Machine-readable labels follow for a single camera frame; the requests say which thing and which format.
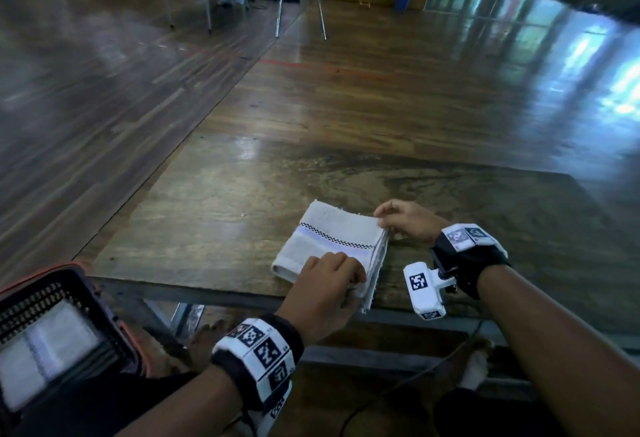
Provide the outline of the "white folded towel in basket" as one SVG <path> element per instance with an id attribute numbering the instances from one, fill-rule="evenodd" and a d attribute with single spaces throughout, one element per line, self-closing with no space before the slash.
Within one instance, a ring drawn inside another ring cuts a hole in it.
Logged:
<path id="1" fill-rule="evenodd" d="M 0 347 L 0 392 L 12 412 L 25 407 L 56 378 L 103 342 L 87 317 L 61 301 Z"/>

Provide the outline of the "person's black trousers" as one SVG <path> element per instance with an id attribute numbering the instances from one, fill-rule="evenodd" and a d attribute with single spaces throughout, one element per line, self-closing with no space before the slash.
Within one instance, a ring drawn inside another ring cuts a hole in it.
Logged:
<path id="1" fill-rule="evenodd" d="M 92 378 L 32 407 L 12 436 L 114 437 L 197 375 Z M 490 399 L 464 387 L 444 394 L 431 414 L 440 437 L 568 437 L 539 402 Z"/>

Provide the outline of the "person's right foot white sock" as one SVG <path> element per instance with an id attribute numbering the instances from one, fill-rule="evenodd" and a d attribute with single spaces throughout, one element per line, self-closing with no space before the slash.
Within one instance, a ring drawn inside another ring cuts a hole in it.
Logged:
<path id="1" fill-rule="evenodd" d="M 456 388 L 477 391 L 488 377 L 488 359 L 495 344 L 488 338 L 477 339 L 466 359 L 465 367 Z"/>

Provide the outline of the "person's left forearm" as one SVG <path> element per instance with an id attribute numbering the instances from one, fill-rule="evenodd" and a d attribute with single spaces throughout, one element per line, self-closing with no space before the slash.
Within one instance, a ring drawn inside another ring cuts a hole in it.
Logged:
<path id="1" fill-rule="evenodd" d="M 242 407 L 233 380 L 211 365 L 115 437 L 217 437 Z"/>

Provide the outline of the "right wristband with marker tags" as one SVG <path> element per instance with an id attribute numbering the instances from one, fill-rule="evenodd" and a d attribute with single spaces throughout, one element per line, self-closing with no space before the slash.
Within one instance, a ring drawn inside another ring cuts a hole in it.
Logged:
<path id="1" fill-rule="evenodd" d="M 508 252 L 497 239 L 474 223 L 455 223 L 443 228 L 430 249 L 441 278 L 454 278 L 469 297 L 479 300 L 477 282 L 494 265 L 511 266 Z"/>

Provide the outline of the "wristband with marker tags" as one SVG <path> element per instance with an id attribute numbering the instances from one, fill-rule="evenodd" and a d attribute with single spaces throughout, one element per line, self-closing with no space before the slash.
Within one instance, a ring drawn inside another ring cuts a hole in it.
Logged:
<path id="1" fill-rule="evenodd" d="M 469 297 L 479 300 L 477 282 L 494 265 L 511 266 L 508 252 L 497 239 L 474 223 L 455 223 L 443 228 L 430 249 L 441 278 L 454 278 Z"/>
<path id="2" fill-rule="evenodd" d="M 243 403 L 228 425 L 238 437 L 268 437 L 304 350 L 298 331 L 273 313 L 244 320 L 215 344 L 211 362 L 228 375 Z"/>

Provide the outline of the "white checker-striped towel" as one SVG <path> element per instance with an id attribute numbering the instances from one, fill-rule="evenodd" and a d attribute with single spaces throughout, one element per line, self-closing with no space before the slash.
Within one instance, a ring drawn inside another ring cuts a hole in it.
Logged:
<path id="1" fill-rule="evenodd" d="M 366 282 L 353 289 L 361 299 L 359 311 L 372 305 L 379 274 L 388 247 L 388 231 L 375 217 L 348 213 L 319 200 L 305 211 L 298 226 L 271 264 L 271 272 L 294 283 L 307 259 L 325 253 L 345 253 L 364 267 Z"/>

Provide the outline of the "left wristband with marker tags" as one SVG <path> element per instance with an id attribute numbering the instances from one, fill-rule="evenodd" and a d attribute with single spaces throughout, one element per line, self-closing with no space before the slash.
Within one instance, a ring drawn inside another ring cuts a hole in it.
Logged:
<path id="1" fill-rule="evenodd" d="M 228 425 L 238 437 L 268 437 L 304 350 L 298 331 L 273 313 L 244 320 L 215 344 L 211 362 L 228 375 L 243 403 Z"/>

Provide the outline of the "metal table frame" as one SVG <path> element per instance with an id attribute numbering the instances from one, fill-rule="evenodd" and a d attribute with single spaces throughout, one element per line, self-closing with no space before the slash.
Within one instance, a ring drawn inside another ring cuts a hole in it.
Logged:
<path id="1" fill-rule="evenodd" d="M 92 277 L 96 286 L 162 344 L 177 351 L 195 333 L 207 308 L 228 313 L 228 319 L 276 310 L 281 297 L 157 285 L 128 279 Z M 536 392 L 495 323 L 488 319 L 446 317 L 425 321 L 408 312 L 372 309 L 357 313 L 356 329 L 332 336 L 308 350 L 302 361 L 314 365 L 362 368 L 377 376 L 416 376 L 444 363 L 444 354 L 474 331 L 494 342 L 485 394 L 535 400 Z"/>

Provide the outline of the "person's left hand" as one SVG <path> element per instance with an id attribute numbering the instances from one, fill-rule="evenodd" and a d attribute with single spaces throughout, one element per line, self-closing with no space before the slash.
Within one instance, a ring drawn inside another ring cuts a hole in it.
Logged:
<path id="1" fill-rule="evenodd" d="M 345 253 L 311 256 L 275 314 L 305 347 L 314 345 L 347 325 L 362 303 L 353 288 L 366 280 L 362 264 Z"/>

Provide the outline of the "person's left foot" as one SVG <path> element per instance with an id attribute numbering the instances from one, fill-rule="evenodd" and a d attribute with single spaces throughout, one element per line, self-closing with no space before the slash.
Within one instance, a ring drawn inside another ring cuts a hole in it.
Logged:
<path id="1" fill-rule="evenodd" d="M 228 324 L 224 319 L 219 319 L 213 324 L 204 324 L 196 330 L 187 346 L 190 371 L 200 373 L 208 368 L 214 346 L 227 332 Z"/>

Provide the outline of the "person's right forearm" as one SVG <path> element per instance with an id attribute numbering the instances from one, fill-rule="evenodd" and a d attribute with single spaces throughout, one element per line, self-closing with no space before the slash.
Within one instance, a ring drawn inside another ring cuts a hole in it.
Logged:
<path id="1" fill-rule="evenodd" d="M 567 435 L 640 437 L 639 362 L 506 265 L 477 291 Z"/>

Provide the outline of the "person's right hand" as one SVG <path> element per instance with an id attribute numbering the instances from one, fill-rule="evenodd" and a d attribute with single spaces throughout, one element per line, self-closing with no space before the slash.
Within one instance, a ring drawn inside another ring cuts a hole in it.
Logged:
<path id="1" fill-rule="evenodd" d="M 442 230 L 452 225 L 452 222 L 411 201 L 408 201 L 407 218 L 408 238 L 423 242 L 428 247 L 434 247 Z"/>

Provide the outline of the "black basket with orange rim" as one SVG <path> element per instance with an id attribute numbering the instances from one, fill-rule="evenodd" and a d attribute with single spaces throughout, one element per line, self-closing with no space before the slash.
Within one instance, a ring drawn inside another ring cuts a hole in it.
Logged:
<path id="1" fill-rule="evenodd" d="M 61 301 L 87 317 L 103 338 L 99 347 L 51 382 L 22 409 L 12 412 L 0 392 L 0 429 L 9 434 L 36 403 L 84 380 L 103 374 L 145 376 L 146 357 L 126 325 L 100 297 L 100 291 L 76 262 L 62 263 L 0 288 L 0 347 Z"/>

